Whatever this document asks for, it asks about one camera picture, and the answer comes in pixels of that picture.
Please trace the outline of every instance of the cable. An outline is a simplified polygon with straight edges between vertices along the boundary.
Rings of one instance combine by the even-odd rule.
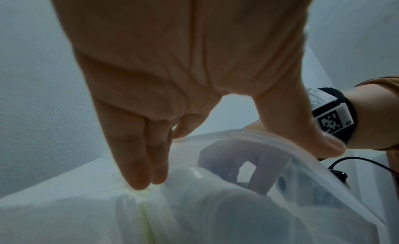
[[[399,173],[396,172],[396,171],[394,171],[393,169],[391,169],[391,168],[389,168],[389,167],[387,167],[387,166],[385,166],[385,165],[383,165],[383,164],[381,164],[381,163],[378,163],[378,162],[376,162],[376,161],[373,161],[373,160],[370,160],[370,159],[367,159],[367,158],[363,158],[363,157],[358,157],[358,156],[348,156],[348,157],[343,157],[343,158],[341,158],[341,159],[338,159],[338,160],[336,160],[335,162],[333,162],[333,163],[328,167],[328,169],[329,169],[329,170],[333,170],[334,167],[335,167],[338,163],[340,163],[340,162],[342,162],[342,161],[345,161],[345,160],[348,160],[348,159],[358,159],[358,160],[363,160],[363,161],[366,161],[366,162],[369,162],[369,163],[373,163],[373,164],[375,164],[375,165],[380,166],[380,167],[383,168],[383,169],[386,169],[387,171],[391,172],[393,175],[399,177]]]

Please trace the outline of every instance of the wall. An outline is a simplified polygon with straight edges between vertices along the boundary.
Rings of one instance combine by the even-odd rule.
[[[338,89],[399,75],[399,0],[314,0],[308,43]]]
[[[111,158],[49,0],[0,0],[0,197]]]

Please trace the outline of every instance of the forearm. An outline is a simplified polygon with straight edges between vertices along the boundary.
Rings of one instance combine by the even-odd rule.
[[[357,113],[357,127],[348,148],[382,149],[399,144],[399,94],[376,84],[344,92]],[[244,130],[266,131],[260,120]]]

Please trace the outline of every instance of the plastic container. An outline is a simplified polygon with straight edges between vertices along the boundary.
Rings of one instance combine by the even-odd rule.
[[[390,243],[374,213],[281,138],[188,137],[173,142],[169,162],[167,181],[146,192],[0,207],[0,243]]]

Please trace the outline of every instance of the brown sleeve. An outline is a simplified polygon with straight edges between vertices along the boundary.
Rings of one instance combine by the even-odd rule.
[[[390,77],[383,77],[383,78],[377,78],[377,79],[371,79],[366,82],[363,82],[361,84],[358,84],[357,86],[363,86],[366,84],[378,84],[392,92],[394,92],[396,95],[399,97],[399,76],[390,76]],[[394,145],[390,148],[383,148],[383,149],[378,149],[382,151],[399,151],[399,145]]]

